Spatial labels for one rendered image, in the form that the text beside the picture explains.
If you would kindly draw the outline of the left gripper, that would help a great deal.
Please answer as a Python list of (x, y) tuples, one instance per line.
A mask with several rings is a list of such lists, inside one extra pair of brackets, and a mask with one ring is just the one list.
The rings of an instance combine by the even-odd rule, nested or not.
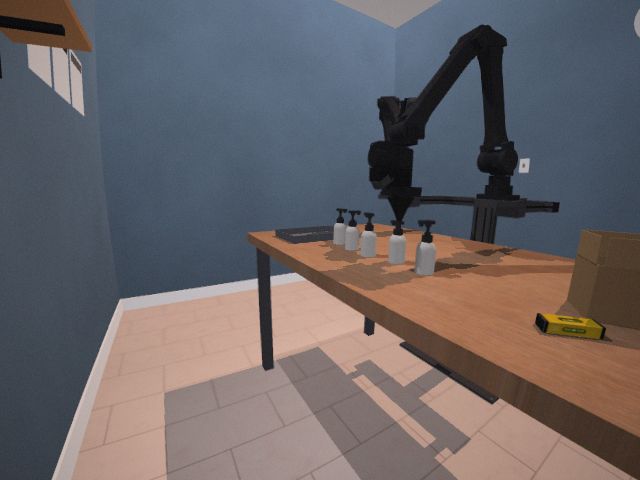
[[(412, 186), (412, 169), (410, 175), (410, 187)], [(382, 195), (387, 195), (387, 199), (394, 211), (395, 217), (397, 221), (402, 221), (408, 207), (414, 200), (414, 197), (421, 197), (422, 188), (421, 187), (385, 187), (382, 189)], [(397, 191), (406, 191), (406, 192), (397, 192)], [(399, 194), (400, 193), (400, 194)], [(406, 201), (406, 202), (401, 202)]]

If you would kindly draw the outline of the yellow pocket level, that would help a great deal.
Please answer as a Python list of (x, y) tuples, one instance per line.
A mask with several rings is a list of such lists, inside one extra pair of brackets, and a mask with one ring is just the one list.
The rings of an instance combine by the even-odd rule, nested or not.
[(595, 319), (537, 313), (536, 326), (543, 333), (603, 339), (606, 327)]

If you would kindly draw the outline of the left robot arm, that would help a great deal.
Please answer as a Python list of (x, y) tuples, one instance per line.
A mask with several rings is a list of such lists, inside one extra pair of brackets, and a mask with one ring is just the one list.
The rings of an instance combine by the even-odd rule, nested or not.
[[(491, 48), (488, 45), (492, 45)], [(477, 166), (481, 172), (494, 176), (489, 176), (488, 185), (485, 185), (487, 195), (477, 194), (476, 198), (520, 200), (520, 195), (512, 195), (513, 186), (510, 186), (518, 155), (514, 150), (514, 142), (508, 141), (505, 127), (502, 56), (507, 39), (491, 26), (480, 25), (461, 36), (455, 46), (417, 99), (393, 124), (390, 129), (391, 141), (371, 143), (368, 153), (368, 163), (371, 166), (369, 181), (375, 190), (384, 187), (410, 187), (411, 169), (406, 168), (413, 167), (413, 149), (408, 146), (418, 145), (419, 135), (425, 129), (429, 117), (467, 65), (477, 56), (481, 71), (485, 125), (484, 142), (480, 146)], [(495, 147), (501, 149), (495, 150)]]

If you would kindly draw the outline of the brown cardboard box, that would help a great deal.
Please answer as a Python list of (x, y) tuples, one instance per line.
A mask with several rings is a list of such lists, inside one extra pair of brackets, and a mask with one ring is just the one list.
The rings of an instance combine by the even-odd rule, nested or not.
[(595, 231), (579, 242), (567, 301), (583, 318), (640, 329), (640, 234)]

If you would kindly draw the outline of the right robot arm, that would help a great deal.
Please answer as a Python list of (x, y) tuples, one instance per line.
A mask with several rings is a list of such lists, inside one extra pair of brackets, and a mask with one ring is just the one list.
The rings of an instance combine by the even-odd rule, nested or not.
[[(403, 115), (404, 111), (406, 111), (413, 104), (413, 102), (415, 100), (416, 100), (416, 97), (409, 97), (409, 98), (405, 98), (404, 101), (400, 101), (400, 99), (396, 98), (396, 96), (384, 96), (384, 97), (381, 97), (381, 98), (377, 99), (377, 106), (380, 109), (380, 111), (379, 111), (379, 120), (381, 120), (381, 122), (383, 124), (384, 134), (386, 132), (386, 137), (385, 137), (386, 141), (391, 141), (391, 139), (390, 139), (390, 129), (393, 126), (393, 124), (395, 123), (395, 118), (396, 118), (396, 120), (398, 118), (400, 118)], [(395, 104), (395, 101), (396, 101), (397, 104)], [(392, 120), (392, 118), (389, 116), (389, 114), (388, 114), (388, 112), (386, 110), (386, 107), (388, 108), (388, 111), (390, 112), (391, 117), (394, 115), (394, 117), (395, 117), (394, 120)], [(383, 108), (383, 109), (381, 109), (381, 108)], [(404, 109), (404, 111), (403, 111), (403, 109)], [(381, 112), (381, 110), (382, 110), (382, 112)]]

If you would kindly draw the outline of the white pump bottle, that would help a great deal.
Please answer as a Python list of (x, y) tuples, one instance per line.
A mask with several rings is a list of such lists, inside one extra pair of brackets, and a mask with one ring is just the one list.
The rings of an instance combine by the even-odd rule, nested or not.
[(406, 254), (406, 238), (403, 235), (401, 225), (404, 221), (391, 220), (392, 225), (396, 225), (393, 235), (389, 239), (388, 262), (392, 264), (404, 264)]
[(420, 275), (433, 275), (436, 258), (436, 246), (433, 243), (433, 235), (431, 235), (431, 224), (435, 224), (434, 220), (418, 220), (420, 227), (425, 225), (426, 232), (422, 235), (421, 242), (416, 248), (415, 270)]
[(377, 235), (374, 230), (374, 225), (371, 223), (371, 218), (374, 213), (364, 213), (368, 218), (368, 223), (365, 225), (365, 230), (361, 234), (361, 251), (360, 255), (363, 257), (375, 257), (376, 256), (376, 239)]
[(345, 245), (346, 225), (344, 223), (344, 218), (341, 216), (342, 213), (346, 213), (347, 209), (337, 208), (336, 211), (339, 211), (340, 215), (337, 218), (337, 223), (334, 225), (333, 244)]
[(354, 215), (360, 215), (361, 211), (348, 211), (351, 213), (352, 219), (349, 221), (349, 226), (345, 231), (345, 250), (357, 251), (359, 250), (359, 229), (357, 222), (354, 220)]

